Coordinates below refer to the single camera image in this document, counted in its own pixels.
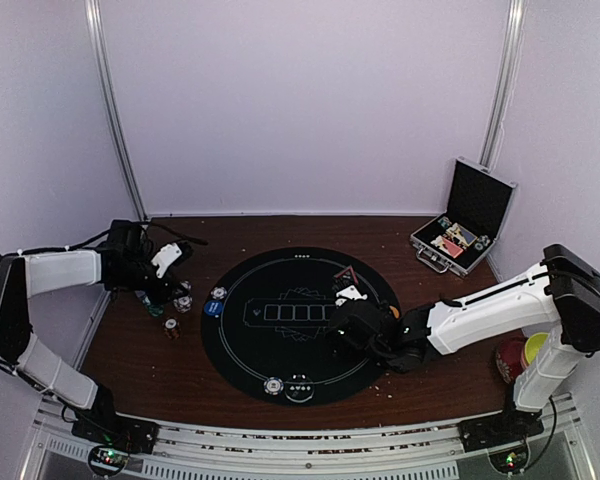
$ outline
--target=poker mat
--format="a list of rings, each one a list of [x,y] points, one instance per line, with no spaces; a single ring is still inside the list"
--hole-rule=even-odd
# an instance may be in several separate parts
[[[210,292],[202,341],[218,372],[251,397],[310,406],[343,400],[383,370],[336,357],[324,333],[335,306],[334,276],[352,267],[361,294],[399,309],[389,284],[353,257],[323,248],[284,248],[245,260]]]

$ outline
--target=black case lid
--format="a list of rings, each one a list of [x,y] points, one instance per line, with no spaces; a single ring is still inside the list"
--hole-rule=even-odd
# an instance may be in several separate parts
[[[456,160],[447,214],[467,228],[477,228],[495,239],[504,221],[515,185],[489,175],[480,165]]]

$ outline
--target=black wire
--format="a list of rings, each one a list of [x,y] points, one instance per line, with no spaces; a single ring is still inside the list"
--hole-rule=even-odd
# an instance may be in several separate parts
[[[195,238],[195,237],[190,237],[189,235],[185,235],[184,233],[178,232],[177,230],[167,227],[166,225],[161,225],[159,223],[153,223],[152,221],[138,221],[138,222],[124,223],[124,224],[120,224],[115,227],[109,228],[108,230],[100,232],[99,234],[94,235],[91,238],[88,238],[84,242],[80,242],[75,245],[71,245],[69,247],[69,250],[78,250],[80,248],[84,248],[87,245],[90,245],[93,242],[95,242],[96,240],[99,240],[100,238],[104,237],[105,235],[111,233],[113,230],[116,230],[119,228],[126,228],[129,225],[148,225],[148,226],[152,226],[152,227],[157,227],[157,228],[160,228],[160,229],[170,233],[171,235],[173,235],[177,238],[180,238],[181,240],[187,240],[188,242],[194,243],[196,245],[209,245],[209,242],[207,242],[206,240],[202,240],[200,238]]]
[[[544,444],[544,447],[542,448],[538,456],[533,460],[533,462],[524,467],[523,471],[525,473],[529,471],[530,468],[534,467],[540,461],[542,456],[547,452],[547,450],[549,449],[549,445],[551,445],[551,440],[553,440],[553,436],[556,433],[556,427],[558,426],[558,412],[556,410],[556,404],[553,401],[553,397],[549,397],[549,402],[551,403],[551,409],[553,410],[553,426],[551,427],[551,433],[549,434],[547,443]]]
[[[157,228],[161,228],[162,230],[164,230],[165,232],[169,232],[171,235],[173,235],[174,237],[178,237],[182,240],[187,240],[191,243],[195,243],[196,245],[209,245],[209,242],[207,242],[206,240],[202,240],[200,238],[196,238],[196,237],[190,237],[189,235],[185,235],[184,233],[180,233],[177,230],[174,230],[173,228],[167,227],[166,225],[162,225],[160,223],[153,223],[152,221],[149,222],[136,222],[140,225],[149,225],[150,227],[157,227]]]
[[[91,420],[89,417],[84,415],[80,410],[75,408],[73,405],[70,405],[69,403],[65,402],[62,398],[58,397],[57,395],[56,395],[56,397],[57,397],[58,401],[62,405],[64,405],[65,408],[68,408],[69,410],[71,410],[73,412],[73,414],[76,417],[78,417],[80,420],[84,420],[85,422],[90,423],[91,425],[96,427],[98,430],[101,430],[102,432],[106,432],[110,435],[117,435],[117,437],[114,440],[109,440],[111,442],[111,444],[114,444],[115,442],[117,442],[124,436],[124,433],[114,432],[112,430],[109,430],[108,428],[103,427],[102,425],[98,424],[97,422]]]
[[[62,412],[60,412],[60,416],[62,417],[62,420],[67,423],[77,423],[78,422],[77,420],[67,420],[67,417],[64,416],[64,414],[67,413],[68,408],[69,407],[67,405],[62,407]]]

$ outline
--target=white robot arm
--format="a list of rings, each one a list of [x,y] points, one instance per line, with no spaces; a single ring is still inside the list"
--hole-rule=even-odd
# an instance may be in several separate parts
[[[45,292],[103,283],[106,290],[145,291],[163,304],[188,292],[169,268],[191,254],[187,242],[147,251],[143,222],[114,220],[107,239],[90,249],[0,255],[0,369],[54,395],[77,416],[73,433],[120,450],[148,453],[157,425],[121,417],[103,385],[73,369],[33,333],[28,299]]]
[[[544,254],[542,262],[507,282],[412,309],[397,322],[387,306],[354,299],[348,286],[336,294],[349,300],[332,316],[327,339],[342,355],[366,355],[404,373],[474,342],[548,323],[547,341],[516,379],[502,414],[479,421],[483,440],[486,431],[499,429],[524,436],[562,381],[600,350],[600,273],[562,245]],[[475,424],[466,427],[467,438],[475,437]],[[485,446],[468,441],[465,450]]]

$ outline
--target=wooden table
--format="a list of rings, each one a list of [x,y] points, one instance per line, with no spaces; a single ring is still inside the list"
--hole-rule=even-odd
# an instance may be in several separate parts
[[[133,293],[121,293],[107,309],[83,372],[114,392],[119,412],[173,422],[259,429],[335,429],[401,425],[452,419],[501,408],[505,384],[493,361],[505,336],[485,340],[405,375],[388,373],[345,401],[316,407],[278,406],[234,389],[207,359],[200,338],[203,302],[215,282],[242,260],[276,248],[317,246],[359,258],[380,272],[403,311],[493,285],[486,263],[468,278],[438,275],[415,259],[409,235],[424,217],[239,217],[157,219],[205,238],[176,273],[193,285],[191,312],[173,314],[180,339],[162,332]],[[171,241],[150,229],[158,245]]]

